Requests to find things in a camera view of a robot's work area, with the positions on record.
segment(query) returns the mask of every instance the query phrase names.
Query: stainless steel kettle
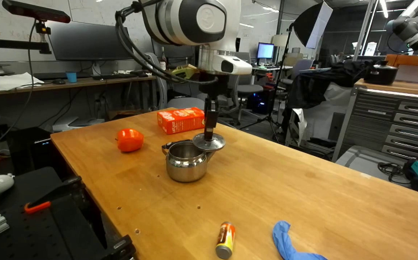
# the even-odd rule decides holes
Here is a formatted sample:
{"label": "stainless steel kettle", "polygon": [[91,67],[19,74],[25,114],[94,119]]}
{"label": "stainless steel kettle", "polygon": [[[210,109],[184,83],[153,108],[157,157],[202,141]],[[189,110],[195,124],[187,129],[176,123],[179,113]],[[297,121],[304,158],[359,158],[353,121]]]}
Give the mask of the stainless steel kettle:
{"label": "stainless steel kettle", "polygon": [[214,155],[214,152],[197,148],[192,140],[167,143],[162,146],[162,152],[166,155],[167,174],[179,182],[201,179],[206,174],[207,163]]}

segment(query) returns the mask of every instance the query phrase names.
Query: bottle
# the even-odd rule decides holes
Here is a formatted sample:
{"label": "bottle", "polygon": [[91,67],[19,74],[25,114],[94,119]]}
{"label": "bottle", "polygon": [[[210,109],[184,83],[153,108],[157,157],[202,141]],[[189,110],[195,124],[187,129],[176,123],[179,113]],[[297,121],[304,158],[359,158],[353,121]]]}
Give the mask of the bottle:
{"label": "bottle", "polygon": [[161,69],[166,70],[167,69],[167,58],[165,57],[164,46],[162,47],[162,56],[159,59],[159,62],[161,63]]}

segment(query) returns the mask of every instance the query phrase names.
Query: computer monitor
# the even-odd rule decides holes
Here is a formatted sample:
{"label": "computer monitor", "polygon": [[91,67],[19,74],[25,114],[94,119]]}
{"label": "computer monitor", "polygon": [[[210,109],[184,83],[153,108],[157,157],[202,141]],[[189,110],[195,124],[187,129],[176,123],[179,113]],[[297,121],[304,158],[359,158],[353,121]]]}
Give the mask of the computer monitor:
{"label": "computer monitor", "polygon": [[273,59],[274,44],[259,43],[259,49],[257,51],[257,59]]}
{"label": "computer monitor", "polygon": [[46,22],[49,40],[59,61],[112,61],[131,59],[119,42],[115,27],[94,23]]}

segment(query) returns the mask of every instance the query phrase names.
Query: computer tower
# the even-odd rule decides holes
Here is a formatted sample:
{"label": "computer tower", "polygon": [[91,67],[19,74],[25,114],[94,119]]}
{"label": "computer tower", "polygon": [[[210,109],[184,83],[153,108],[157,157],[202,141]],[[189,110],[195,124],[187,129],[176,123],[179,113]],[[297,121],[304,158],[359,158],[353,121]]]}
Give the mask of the computer tower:
{"label": "computer tower", "polygon": [[38,127],[11,131],[7,143],[14,166],[14,175],[21,175],[46,166],[53,167],[61,179],[66,163],[50,139],[51,133]]}

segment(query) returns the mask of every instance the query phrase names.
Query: light stand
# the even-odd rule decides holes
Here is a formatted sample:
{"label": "light stand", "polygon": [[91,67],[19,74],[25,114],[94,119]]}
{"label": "light stand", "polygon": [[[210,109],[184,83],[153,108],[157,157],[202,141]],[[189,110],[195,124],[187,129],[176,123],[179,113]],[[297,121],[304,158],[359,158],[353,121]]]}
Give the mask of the light stand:
{"label": "light stand", "polygon": [[275,107],[276,93],[278,92],[278,86],[280,84],[280,79],[281,79],[281,76],[283,74],[284,61],[286,60],[286,55],[288,54],[288,51],[289,51],[289,39],[291,38],[291,32],[293,30],[293,27],[294,27],[294,23],[291,23],[291,25],[289,26],[288,41],[286,42],[286,47],[284,49],[283,58],[282,58],[281,63],[280,63],[280,72],[276,74],[276,84],[275,84],[275,88],[273,90],[273,100],[272,100],[272,102],[270,102],[271,105],[268,108],[268,115],[264,118],[258,119],[257,122],[255,122],[253,124],[243,126],[239,129],[239,130],[242,130],[242,129],[251,127],[253,125],[257,125],[261,122],[267,121],[267,122],[270,123],[271,130],[273,130],[273,136],[275,137],[275,140],[276,140],[277,143],[280,143],[280,140],[278,139],[278,135],[276,134],[276,129],[275,129],[275,127],[273,127],[273,125],[276,125],[277,127],[280,127],[281,125],[278,122],[275,122],[275,120],[272,117],[272,113],[273,113],[273,108]]}

